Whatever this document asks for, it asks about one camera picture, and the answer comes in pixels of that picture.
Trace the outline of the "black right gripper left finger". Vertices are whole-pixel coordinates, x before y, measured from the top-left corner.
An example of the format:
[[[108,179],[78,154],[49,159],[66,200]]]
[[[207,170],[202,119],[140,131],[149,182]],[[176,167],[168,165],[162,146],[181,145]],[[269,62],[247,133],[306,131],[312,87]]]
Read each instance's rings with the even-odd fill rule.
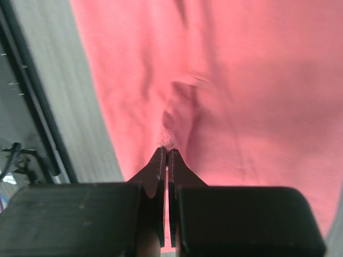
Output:
[[[159,256],[166,149],[127,182],[29,185],[1,213],[1,256]]]

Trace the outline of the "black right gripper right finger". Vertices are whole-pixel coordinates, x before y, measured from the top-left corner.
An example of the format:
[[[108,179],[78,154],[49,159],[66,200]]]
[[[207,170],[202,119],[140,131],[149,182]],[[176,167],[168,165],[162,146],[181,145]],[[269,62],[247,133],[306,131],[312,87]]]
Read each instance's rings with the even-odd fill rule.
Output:
[[[169,226],[177,256],[324,256],[306,198],[291,187],[210,186],[168,154]]]

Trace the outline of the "pink t-shirt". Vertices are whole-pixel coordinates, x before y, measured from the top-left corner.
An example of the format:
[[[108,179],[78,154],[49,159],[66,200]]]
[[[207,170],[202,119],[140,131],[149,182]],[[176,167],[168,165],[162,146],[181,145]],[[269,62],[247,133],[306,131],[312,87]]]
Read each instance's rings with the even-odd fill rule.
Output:
[[[72,1],[124,179],[178,149],[210,185],[342,188],[342,1]]]

